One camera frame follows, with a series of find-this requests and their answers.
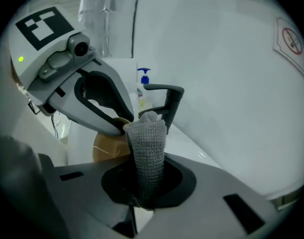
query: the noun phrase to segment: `soap dispenser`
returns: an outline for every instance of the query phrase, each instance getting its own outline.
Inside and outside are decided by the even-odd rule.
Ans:
[[[144,75],[141,77],[141,80],[137,82],[137,92],[139,98],[139,111],[142,112],[147,109],[152,108],[152,102],[148,98],[147,91],[144,88],[144,84],[150,83],[150,79],[147,75],[147,72],[150,71],[149,68],[138,68],[137,71],[144,71]]]

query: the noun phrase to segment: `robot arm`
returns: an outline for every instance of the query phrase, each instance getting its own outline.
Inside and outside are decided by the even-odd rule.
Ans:
[[[26,16],[10,26],[14,68],[31,100],[45,114],[60,111],[92,130],[121,135],[122,125],[89,100],[133,121],[130,97],[118,73],[96,59],[82,30],[58,5]]]

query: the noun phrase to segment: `no smoking sign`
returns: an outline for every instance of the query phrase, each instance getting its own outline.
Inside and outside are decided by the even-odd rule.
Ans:
[[[285,27],[283,28],[283,39],[287,47],[296,55],[301,55],[303,52],[303,46],[298,38],[298,36],[295,34],[294,31],[292,31],[290,28]]]
[[[274,50],[291,62],[304,76],[304,39],[295,25],[277,18]]]

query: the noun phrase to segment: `black faucet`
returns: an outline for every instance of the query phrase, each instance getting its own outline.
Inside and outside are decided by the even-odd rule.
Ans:
[[[154,111],[158,115],[162,114],[161,119],[165,121],[167,133],[170,129],[170,126],[173,122],[174,116],[176,114],[178,105],[183,97],[184,88],[173,85],[164,85],[164,84],[144,84],[143,87],[146,90],[167,90],[165,104],[162,107],[155,107],[147,109],[139,113],[139,118],[143,113]]]

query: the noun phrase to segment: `gray knitted fabric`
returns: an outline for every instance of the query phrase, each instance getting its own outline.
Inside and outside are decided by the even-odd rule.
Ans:
[[[166,126],[155,112],[124,126],[137,168],[138,205],[144,207],[160,190],[164,170]]]

